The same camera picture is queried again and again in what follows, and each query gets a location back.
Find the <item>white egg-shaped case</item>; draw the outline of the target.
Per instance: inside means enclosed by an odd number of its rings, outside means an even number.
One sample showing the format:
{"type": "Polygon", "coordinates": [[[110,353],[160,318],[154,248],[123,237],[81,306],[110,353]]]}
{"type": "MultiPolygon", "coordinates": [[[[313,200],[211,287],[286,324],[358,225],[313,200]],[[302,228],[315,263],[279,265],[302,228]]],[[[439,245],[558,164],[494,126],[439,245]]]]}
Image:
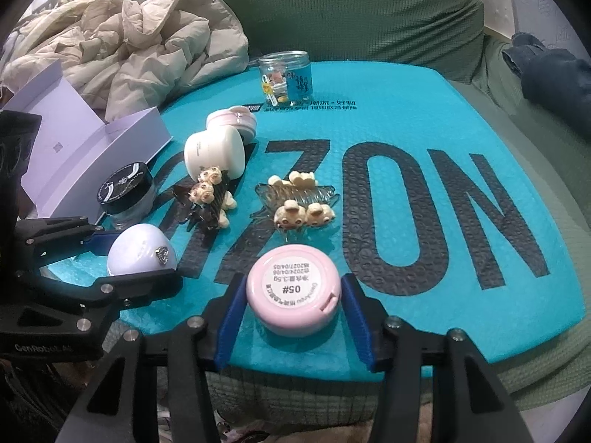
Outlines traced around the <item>white egg-shaped case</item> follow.
{"type": "Polygon", "coordinates": [[[156,226],[132,225],[114,240],[107,254],[110,276],[177,268],[177,257],[169,239],[156,226]]]}

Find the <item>black lid glass jar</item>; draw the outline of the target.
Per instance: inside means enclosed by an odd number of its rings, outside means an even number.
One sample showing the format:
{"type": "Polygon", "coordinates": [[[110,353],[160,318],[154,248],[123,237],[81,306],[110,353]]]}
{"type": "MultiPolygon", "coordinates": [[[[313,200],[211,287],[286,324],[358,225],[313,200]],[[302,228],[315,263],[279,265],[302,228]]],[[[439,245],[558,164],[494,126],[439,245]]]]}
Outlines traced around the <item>black lid glass jar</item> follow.
{"type": "Polygon", "coordinates": [[[139,223],[153,206],[156,188],[148,166],[127,164],[112,173],[99,187],[96,199],[115,230],[139,223]]]}

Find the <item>dark brown bear hair claw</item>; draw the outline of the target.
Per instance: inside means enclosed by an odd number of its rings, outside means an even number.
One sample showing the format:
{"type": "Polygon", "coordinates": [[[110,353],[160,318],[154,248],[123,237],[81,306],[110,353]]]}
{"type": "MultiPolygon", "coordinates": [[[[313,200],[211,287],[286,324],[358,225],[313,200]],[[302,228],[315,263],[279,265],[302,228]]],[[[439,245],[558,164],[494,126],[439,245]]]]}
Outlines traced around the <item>dark brown bear hair claw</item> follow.
{"type": "Polygon", "coordinates": [[[229,227],[226,212],[238,206],[231,191],[228,171],[217,166],[202,170],[191,187],[175,185],[173,195],[181,207],[180,223],[191,231],[211,232],[229,227]]]}

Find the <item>pink round compact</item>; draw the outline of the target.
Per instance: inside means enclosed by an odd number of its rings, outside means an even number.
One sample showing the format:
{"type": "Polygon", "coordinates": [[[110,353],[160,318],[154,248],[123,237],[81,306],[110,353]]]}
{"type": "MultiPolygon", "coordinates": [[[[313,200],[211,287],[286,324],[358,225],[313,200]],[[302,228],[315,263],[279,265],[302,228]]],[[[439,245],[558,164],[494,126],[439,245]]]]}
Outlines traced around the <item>pink round compact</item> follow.
{"type": "Polygon", "coordinates": [[[341,300],[338,268],[317,248],[287,244],[259,257],[246,278],[246,298],[271,332],[305,337],[332,322],[341,300]]]}

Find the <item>cream white jar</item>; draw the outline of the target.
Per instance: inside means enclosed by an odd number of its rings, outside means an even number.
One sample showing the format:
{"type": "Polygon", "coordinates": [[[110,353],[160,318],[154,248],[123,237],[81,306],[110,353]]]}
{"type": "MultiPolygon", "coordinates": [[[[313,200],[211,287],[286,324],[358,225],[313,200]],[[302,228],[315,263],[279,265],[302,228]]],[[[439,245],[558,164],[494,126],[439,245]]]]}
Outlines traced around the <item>cream white jar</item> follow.
{"type": "Polygon", "coordinates": [[[228,172],[230,180],[242,177],[245,172],[245,146],[238,130],[231,126],[191,134],[185,141],[183,156],[187,173],[193,181],[212,166],[228,172]]]}

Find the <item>clear bear hair claw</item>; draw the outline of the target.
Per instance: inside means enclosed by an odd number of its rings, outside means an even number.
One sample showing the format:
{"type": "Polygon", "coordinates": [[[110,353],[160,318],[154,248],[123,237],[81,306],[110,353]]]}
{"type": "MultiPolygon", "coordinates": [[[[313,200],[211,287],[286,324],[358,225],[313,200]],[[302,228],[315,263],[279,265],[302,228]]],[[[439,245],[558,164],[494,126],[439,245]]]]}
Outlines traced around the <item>clear bear hair claw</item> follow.
{"type": "Polygon", "coordinates": [[[334,206],[341,195],[334,186],[321,185],[314,172],[291,171],[287,179],[271,175],[266,183],[256,185],[256,195],[263,207],[250,218],[269,220],[280,231],[321,228],[335,220],[334,206]]]}

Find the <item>pink lidded bowl container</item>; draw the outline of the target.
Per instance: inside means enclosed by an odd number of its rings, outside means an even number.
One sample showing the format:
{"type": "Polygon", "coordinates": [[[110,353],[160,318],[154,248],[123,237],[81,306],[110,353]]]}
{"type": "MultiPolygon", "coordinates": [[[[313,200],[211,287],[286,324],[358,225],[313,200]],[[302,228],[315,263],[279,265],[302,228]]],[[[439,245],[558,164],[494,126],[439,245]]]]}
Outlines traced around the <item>pink lidded bowl container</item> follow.
{"type": "Polygon", "coordinates": [[[256,138],[256,116],[245,106],[238,105],[216,110],[206,117],[205,128],[207,130],[218,129],[222,126],[238,130],[245,145],[252,143],[256,138]]]}

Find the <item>lavender gift box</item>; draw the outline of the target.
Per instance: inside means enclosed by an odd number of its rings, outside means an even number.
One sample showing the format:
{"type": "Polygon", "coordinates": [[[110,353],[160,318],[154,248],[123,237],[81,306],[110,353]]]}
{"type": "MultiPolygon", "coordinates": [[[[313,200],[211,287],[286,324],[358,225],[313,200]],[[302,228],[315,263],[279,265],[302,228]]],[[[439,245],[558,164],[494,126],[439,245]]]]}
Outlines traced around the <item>lavender gift box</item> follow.
{"type": "Polygon", "coordinates": [[[4,108],[42,118],[21,180],[39,218],[84,216],[97,222],[102,211],[96,194],[105,179],[129,163],[149,162],[171,141],[155,107],[103,122],[57,62],[4,108]]]}

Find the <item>beige puffer jacket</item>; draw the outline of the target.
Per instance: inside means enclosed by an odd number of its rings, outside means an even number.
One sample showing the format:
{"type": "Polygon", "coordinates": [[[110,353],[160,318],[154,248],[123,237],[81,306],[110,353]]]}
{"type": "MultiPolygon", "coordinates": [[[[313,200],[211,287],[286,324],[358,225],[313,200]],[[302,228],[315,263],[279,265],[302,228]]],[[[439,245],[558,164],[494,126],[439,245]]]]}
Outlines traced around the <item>beige puffer jacket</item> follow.
{"type": "Polygon", "coordinates": [[[242,72],[249,41],[223,0],[70,0],[13,29],[1,85],[17,93],[53,63],[112,122],[242,72]]]}

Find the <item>teal bubble mailer mat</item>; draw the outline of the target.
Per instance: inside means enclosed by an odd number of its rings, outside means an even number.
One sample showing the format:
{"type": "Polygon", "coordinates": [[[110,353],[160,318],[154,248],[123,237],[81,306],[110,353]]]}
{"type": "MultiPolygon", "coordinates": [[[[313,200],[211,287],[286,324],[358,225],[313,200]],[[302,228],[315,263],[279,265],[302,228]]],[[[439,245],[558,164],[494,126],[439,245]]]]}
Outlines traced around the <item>teal bubble mailer mat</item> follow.
{"type": "Polygon", "coordinates": [[[355,274],[389,313],[423,331],[462,328],[492,362],[579,327],[589,233],[552,202],[490,118],[427,68],[321,62],[311,73],[314,99],[297,107],[264,104],[250,70],[164,111],[174,140],[155,165],[162,192],[185,179],[175,155],[212,111],[259,107],[256,144],[230,226],[211,242],[179,223],[171,198],[150,216],[174,246],[183,288],[124,311],[123,322],[147,334],[170,330],[283,245],[269,222],[252,220],[262,206],[256,185],[297,170],[339,194],[335,223],[301,240],[355,274]]]}

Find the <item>glass jar with trinkets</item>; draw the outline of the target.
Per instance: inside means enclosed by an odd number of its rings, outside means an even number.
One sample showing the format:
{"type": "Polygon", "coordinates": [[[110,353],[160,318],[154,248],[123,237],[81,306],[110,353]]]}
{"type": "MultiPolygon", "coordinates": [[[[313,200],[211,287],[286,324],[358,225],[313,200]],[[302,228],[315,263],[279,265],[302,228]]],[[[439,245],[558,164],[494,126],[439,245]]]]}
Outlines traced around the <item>glass jar with trinkets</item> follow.
{"type": "Polygon", "coordinates": [[[281,51],[259,58],[260,84],[273,107],[295,106],[312,100],[311,60],[302,50],[281,51]]]}

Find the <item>dark blue garment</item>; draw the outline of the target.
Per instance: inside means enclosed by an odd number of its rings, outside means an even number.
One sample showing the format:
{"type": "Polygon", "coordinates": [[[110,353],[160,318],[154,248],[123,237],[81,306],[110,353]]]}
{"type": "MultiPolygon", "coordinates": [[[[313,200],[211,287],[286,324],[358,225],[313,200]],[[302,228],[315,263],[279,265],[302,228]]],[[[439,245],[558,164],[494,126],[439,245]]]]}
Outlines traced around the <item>dark blue garment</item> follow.
{"type": "Polygon", "coordinates": [[[589,62],[523,32],[513,35],[502,55],[520,78],[526,99],[573,124],[590,122],[589,62]]]}

